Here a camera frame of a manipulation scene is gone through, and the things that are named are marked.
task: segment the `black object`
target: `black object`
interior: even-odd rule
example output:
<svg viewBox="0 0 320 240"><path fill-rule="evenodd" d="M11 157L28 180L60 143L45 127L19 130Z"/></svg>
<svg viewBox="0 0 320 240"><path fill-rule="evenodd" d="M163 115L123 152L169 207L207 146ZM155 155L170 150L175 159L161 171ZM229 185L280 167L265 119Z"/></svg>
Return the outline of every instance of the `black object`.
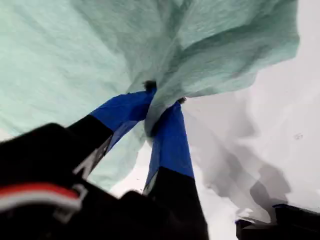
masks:
<svg viewBox="0 0 320 240"><path fill-rule="evenodd" d="M239 240L320 239L320 214L298 207L279 204L273 206L276 224L256 224L245 220L236 222Z"/></svg>
<svg viewBox="0 0 320 240"><path fill-rule="evenodd" d="M1 239L208 239L191 177L161 167L147 196L130 191L116 199L86 182L81 171L73 173L112 134L88 115L68 128L51 123L2 142L0 188L43 182L66 189L80 185L87 194L70 219L61 218L69 212L39 203L0 212Z"/></svg>

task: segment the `red stripe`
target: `red stripe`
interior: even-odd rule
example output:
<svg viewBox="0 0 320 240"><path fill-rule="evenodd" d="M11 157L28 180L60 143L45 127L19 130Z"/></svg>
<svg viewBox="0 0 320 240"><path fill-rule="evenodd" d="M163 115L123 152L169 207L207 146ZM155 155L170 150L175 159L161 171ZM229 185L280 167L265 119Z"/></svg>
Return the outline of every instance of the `red stripe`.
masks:
<svg viewBox="0 0 320 240"><path fill-rule="evenodd" d="M52 183L23 183L9 185L0 188L0 198L7 197L12 194L22 194L23 192L51 192L59 195L63 195L68 198L77 199L78 195L75 191L68 190L64 187L52 184Z"/></svg>

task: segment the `green fabric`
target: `green fabric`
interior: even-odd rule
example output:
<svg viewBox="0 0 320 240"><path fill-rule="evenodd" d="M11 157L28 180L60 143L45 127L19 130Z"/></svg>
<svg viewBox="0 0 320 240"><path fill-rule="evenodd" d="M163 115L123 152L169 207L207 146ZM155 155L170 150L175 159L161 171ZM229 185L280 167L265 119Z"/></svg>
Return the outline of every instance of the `green fabric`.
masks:
<svg viewBox="0 0 320 240"><path fill-rule="evenodd" d="M246 88L294 57L296 14L296 0L0 0L0 128L67 126L155 79L149 133L177 99ZM122 179L144 139L140 124L91 179Z"/></svg>

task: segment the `white stripe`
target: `white stripe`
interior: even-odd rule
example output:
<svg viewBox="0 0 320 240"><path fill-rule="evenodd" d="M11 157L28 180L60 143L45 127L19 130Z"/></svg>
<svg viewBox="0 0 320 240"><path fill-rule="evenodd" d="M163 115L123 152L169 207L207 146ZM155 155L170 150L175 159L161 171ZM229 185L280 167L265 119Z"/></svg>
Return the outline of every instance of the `white stripe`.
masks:
<svg viewBox="0 0 320 240"><path fill-rule="evenodd" d="M79 211L82 205L80 199L73 199L58 193L30 191L0 197L0 212L28 204L52 204L74 211Z"/></svg>

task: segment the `mint green tarp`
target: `mint green tarp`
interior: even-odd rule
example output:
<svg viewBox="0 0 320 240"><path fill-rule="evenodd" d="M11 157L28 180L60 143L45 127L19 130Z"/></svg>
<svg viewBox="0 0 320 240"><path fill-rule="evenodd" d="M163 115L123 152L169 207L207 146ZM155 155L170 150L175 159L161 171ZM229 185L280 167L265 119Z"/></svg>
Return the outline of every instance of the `mint green tarp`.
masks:
<svg viewBox="0 0 320 240"><path fill-rule="evenodd" d="M296 0L0 0L0 128L68 126L153 79L148 133L177 99L246 88L294 57L296 15ZM140 124L91 179L122 179L144 139Z"/></svg>

